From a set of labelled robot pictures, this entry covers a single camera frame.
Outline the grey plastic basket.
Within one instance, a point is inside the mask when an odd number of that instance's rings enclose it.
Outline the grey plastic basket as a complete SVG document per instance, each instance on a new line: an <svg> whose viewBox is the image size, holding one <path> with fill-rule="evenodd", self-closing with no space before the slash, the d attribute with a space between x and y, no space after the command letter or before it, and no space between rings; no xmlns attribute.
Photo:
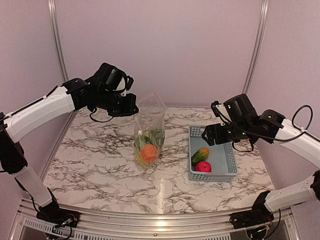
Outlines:
<svg viewBox="0 0 320 240"><path fill-rule="evenodd" d="M238 174L238 167L231 143L209 146L202 139L205 127L191 125L188 128L188 178L191 181L202 182L231 182ZM210 172L196 171L192 164L192 156L202 150L207 154L205 161L211 167Z"/></svg>

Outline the green orange toy cucumber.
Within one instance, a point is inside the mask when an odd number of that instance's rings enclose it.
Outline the green orange toy cucumber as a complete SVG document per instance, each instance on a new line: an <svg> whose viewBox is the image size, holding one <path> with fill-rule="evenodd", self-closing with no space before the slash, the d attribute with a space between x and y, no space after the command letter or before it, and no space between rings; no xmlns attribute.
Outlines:
<svg viewBox="0 0 320 240"><path fill-rule="evenodd" d="M195 167L198 163L206 161L209 154L210 151L207 147L198 149L191 157L191 165Z"/></svg>

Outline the red toy apple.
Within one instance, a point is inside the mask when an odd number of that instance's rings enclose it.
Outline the red toy apple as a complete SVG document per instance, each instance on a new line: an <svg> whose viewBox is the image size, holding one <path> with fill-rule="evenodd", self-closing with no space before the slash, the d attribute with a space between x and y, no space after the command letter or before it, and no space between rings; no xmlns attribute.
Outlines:
<svg viewBox="0 0 320 240"><path fill-rule="evenodd" d="M196 172L211 173L212 172L212 166L207 161L201 161L194 167L194 170Z"/></svg>

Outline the clear zip top bag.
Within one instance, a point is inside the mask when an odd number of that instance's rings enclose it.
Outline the clear zip top bag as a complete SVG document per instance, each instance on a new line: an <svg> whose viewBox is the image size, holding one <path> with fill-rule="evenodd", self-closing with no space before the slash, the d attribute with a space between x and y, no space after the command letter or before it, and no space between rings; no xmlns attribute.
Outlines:
<svg viewBox="0 0 320 240"><path fill-rule="evenodd" d="M138 162L148 168L158 159L164 146L166 106L156 92L145 96L137 106L133 149Z"/></svg>

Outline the green toy cabbage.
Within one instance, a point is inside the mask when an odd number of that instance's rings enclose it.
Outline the green toy cabbage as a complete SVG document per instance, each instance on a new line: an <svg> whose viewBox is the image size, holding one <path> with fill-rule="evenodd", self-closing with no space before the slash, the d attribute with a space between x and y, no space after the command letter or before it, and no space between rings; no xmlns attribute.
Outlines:
<svg viewBox="0 0 320 240"><path fill-rule="evenodd" d="M139 135L135 140L134 140L134 146L135 148L140 152L145 144L147 143L145 136L144 135Z"/></svg>

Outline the green toy bell pepper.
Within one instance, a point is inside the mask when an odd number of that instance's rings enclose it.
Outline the green toy bell pepper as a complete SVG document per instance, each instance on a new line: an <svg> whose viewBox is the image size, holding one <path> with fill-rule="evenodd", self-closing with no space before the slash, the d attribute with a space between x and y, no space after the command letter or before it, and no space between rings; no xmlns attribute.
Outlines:
<svg viewBox="0 0 320 240"><path fill-rule="evenodd" d="M161 148L165 141L165 130L162 128L150 129L149 139L153 145Z"/></svg>

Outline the yellow toy banana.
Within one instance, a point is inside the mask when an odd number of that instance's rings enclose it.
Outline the yellow toy banana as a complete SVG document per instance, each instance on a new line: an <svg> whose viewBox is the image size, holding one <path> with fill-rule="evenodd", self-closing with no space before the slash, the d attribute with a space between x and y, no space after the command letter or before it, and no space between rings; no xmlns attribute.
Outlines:
<svg viewBox="0 0 320 240"><path fill-rule="evenodd" d="M135 156L136 156L136 159L138 160L138 162L139 162L143 167L149 167L149 166L151 166L151 163L146 162L146 161L143 159L143 157L142 157L138 152L135 153Z"/></svg>

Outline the orange toy orange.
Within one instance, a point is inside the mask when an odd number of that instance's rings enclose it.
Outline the orange toy orange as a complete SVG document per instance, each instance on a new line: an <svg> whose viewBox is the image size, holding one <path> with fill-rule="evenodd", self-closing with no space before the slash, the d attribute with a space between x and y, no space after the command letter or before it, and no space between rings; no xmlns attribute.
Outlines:
<svg viewBox="0 0 320 240"><path fill-rule="evenodd" d="M158 157L158 150L154 145L148 143L144 145L140 154L146 163L153 163Z"/></svg>

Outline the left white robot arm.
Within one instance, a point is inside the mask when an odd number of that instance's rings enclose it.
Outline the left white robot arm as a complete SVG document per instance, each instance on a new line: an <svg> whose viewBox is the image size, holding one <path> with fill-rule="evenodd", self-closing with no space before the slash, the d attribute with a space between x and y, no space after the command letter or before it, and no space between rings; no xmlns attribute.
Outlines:
<svg viewBox="0 0 320 240"><path fill-rule="evenodd" d="M124 75L114 80L74 78L47 95L7 115L0 115L0 164L20 188L38 204L37 218L51 223L77 220L77 212L59 207L53 193L28 166L20 140L47 122L82 108L106 110L111 117L138 113L136 96L129 93L134 80Z"/></svg>

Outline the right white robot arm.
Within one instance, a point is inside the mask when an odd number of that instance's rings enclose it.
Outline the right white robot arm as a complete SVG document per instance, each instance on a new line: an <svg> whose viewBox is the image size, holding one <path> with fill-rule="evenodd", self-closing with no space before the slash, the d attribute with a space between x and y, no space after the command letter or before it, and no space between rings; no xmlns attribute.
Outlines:
<svg viewBox="0 0 320 240"><path fill-rule="evenodd" d="M201 135L208 145L237 143L244 139L254 144L262 139L270 144L277 143L314 166L320 166L320 140L306 128L294 125L292 120L270 109L258 115L255 109L226 106L222 112L222 108L220 104L213 107L215 116L222 122L207 125ZM260 193L250 210L232 213L229 220L235 229L251 227L273 220L273 214L283 208L319 198L320 172L316 171L296 184Z"/></svg>

